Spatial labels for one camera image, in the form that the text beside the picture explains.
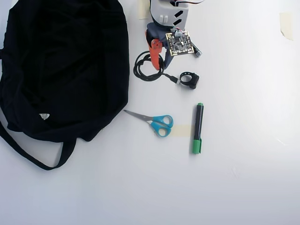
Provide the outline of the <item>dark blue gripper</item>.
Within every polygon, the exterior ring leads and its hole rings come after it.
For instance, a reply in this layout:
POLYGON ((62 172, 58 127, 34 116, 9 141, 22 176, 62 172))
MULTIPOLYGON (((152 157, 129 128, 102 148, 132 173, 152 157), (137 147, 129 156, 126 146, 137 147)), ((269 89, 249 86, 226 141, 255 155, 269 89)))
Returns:
MULTIPOLYGON (((154 22, 147 24, 146 40, 149 45, 150 59, 153 67, 156 70, 160 70, 160 53, 163 47, 168 47, 166 40, 166 33, 169 33, 169 29, 154 22)), ((173 56, 170 52, 165 53, 164 68, 168 68, 173 60, 173 56)))

